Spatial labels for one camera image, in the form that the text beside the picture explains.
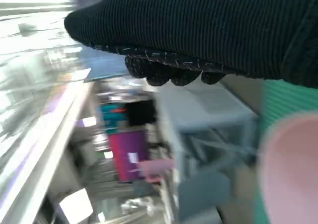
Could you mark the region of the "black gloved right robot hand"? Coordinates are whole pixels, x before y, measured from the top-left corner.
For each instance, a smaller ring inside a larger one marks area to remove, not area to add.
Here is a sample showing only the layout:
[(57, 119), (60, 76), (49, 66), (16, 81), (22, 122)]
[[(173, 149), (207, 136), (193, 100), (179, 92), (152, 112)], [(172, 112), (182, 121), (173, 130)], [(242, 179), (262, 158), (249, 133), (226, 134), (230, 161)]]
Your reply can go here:
[(64, 26), (152, 86), (226, 75), (318, 86), (318, 0), (102, 0)]

